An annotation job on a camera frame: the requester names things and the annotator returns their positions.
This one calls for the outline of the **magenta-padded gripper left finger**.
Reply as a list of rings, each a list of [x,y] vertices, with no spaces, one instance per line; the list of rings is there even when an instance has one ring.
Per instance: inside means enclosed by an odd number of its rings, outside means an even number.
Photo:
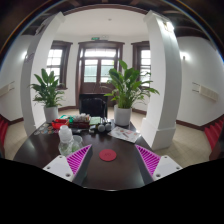
[[[81,186],[92,155],[92,145],[87,145],[68,156],[57,156],[44,170]]]

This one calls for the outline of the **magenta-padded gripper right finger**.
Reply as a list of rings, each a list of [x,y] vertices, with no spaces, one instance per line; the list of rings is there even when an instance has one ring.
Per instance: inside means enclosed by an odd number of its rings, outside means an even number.
[[[145,185],[182,169],[168,155],[159,156],[139,145],[135,148],[137,164]]]

